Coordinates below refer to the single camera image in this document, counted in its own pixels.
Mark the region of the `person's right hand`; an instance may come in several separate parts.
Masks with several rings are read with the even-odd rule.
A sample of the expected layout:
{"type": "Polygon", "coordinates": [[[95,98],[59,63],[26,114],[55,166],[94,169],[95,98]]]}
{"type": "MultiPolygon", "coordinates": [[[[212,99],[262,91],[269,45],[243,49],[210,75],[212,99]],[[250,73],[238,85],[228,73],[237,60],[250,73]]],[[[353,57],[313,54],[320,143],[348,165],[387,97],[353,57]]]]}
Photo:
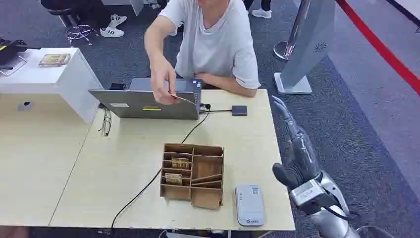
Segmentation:
{"type": "Polygon", "coordinates": [[[175,97],[175,83],[176,73],[166,59],[151,65],[151,88],[156,102],[164,105],[179,103],[175,97]]]}

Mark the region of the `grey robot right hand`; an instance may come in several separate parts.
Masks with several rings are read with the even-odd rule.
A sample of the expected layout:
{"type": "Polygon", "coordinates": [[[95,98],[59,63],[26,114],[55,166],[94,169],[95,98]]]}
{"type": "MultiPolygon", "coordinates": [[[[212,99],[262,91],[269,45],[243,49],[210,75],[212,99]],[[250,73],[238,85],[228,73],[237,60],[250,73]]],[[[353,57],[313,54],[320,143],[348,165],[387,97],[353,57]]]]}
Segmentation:
{"type": "Polygon", "coordinates": [[[289,190],[312,179],[320,182],[322,179],[321,168],[310,137],[302,127],[298,126],[285,103],[278,97],[273,96],[272,98],[286,122],[292,149],[292,153],[282,164],[273,164],[272,171],[276,179],[289,190]]]}

